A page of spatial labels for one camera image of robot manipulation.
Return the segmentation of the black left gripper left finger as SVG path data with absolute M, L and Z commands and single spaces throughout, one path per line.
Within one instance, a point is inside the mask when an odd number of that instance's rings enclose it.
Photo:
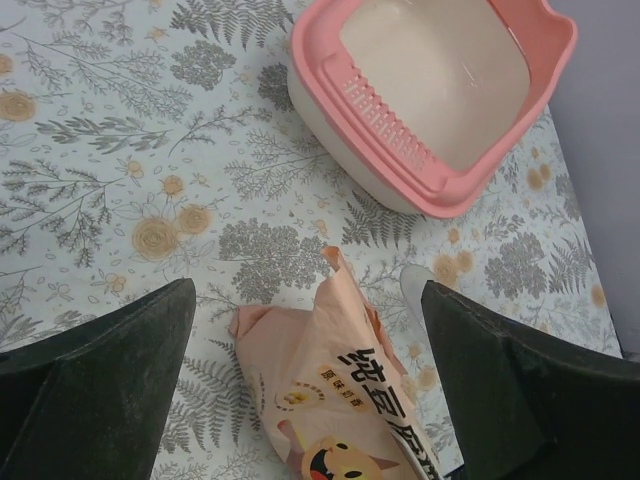
M 195 308 L 179 279 L 2 353 L 2 478 L 149 478 Z

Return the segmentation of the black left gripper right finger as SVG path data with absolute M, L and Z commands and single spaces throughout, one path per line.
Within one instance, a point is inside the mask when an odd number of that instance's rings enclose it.
M 636 479 L 639 365 L 429 281 L 424 323 L 463 458 L 455 479 Z

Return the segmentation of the clear plastic litter scoop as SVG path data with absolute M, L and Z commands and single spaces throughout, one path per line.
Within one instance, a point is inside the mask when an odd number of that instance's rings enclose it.
M 429 336 L 422 308 L 422 294 L 428 281 L 434 281 L 434 274 L 426 267 L 408 264 L 399 276 L 400 289 L 411 318 L 413 338 L 432 354 Z

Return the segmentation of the peach cat litter bag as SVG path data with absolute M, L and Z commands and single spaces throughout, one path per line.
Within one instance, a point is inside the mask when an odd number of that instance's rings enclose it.
M 340 250 L 310 310 L 242 306 L 229 327 L 269 440 L 299 479 L 438 479 L 409 377 Z

